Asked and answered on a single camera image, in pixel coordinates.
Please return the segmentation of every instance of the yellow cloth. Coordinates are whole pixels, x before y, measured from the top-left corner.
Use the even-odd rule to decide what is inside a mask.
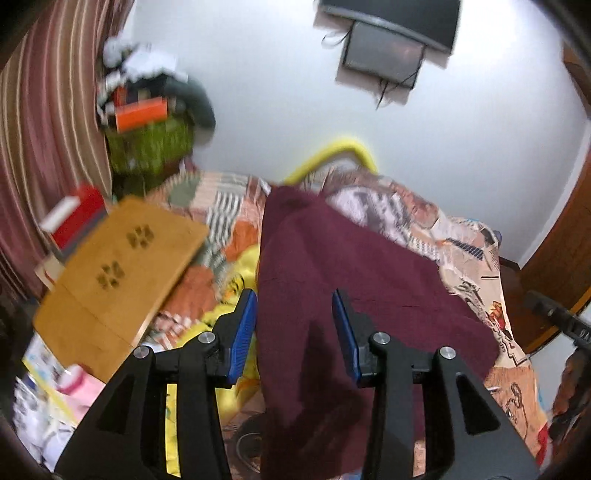
[[[233,265],[232,273],[222,296],[222,302],[211,312],[207,312],[201,321],[191,327],[181,337],[177,348],[182,347],[189,340],[202,332],[211,331],[217,319],[226,313],[233,312],[238,303],[242,290],[251,288],[256,291],[256,266],[258,265],[260,245],[254,245],[244,250],[242,255]],[[218,388],[216,390],[217,410],[220,424],[228,424],[248,400],[259,390],[259,375],[256,368],[255,338],[252,338],[251,346],[246,358],[246,365],[242,377],[230,390]],[[166,470],[171,475],[180,476],[177,448],[177,386],[169,385],[166,399],[166,422],[164,427],[166,439]]]

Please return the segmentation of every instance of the red book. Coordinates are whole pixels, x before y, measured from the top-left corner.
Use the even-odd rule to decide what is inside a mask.
[[[83,184],[72,195],[63,198],[40,226],[51,235],[56,246],[63,249],[85,223],[104,208],[105,202],[100,191],[92,185]]]

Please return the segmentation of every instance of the orange box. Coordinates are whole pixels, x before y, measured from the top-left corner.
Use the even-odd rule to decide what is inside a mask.
[[[168,118],[168,106],[162,97],[130,103],[115,109],[115,121],[119,133],[143,127],[150,122],[166,120],[166,118]]]

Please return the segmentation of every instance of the blue gripper pad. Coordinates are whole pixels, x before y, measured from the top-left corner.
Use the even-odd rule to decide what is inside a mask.
[[[358,384],[361,380],[358,345],[349,323],[347,308],[338,290],[333,292],[332,295],[332,312],[347,374]]]
[[[240,323],[230,347],[230,368],[228,371],[230,385],[235,385],[244,371],[252,332],[255,328],[256,311],[256,294],[252,290],[244,290],[234,311],[235,314],[240,315]]]

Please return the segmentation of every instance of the yellow handle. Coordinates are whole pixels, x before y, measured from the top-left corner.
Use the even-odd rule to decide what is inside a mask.
[[[284,180],[284,185],[295,185],[302,182],[308,174],[317,170],[334,156],[344,152],[354,153],[361,166],[367,168],[372,173],[378,172],[374,159],[371,157],[369,151],[361,143],[357,142],[357,140],[344,138],[331,143],[328,147],[306,161]]]

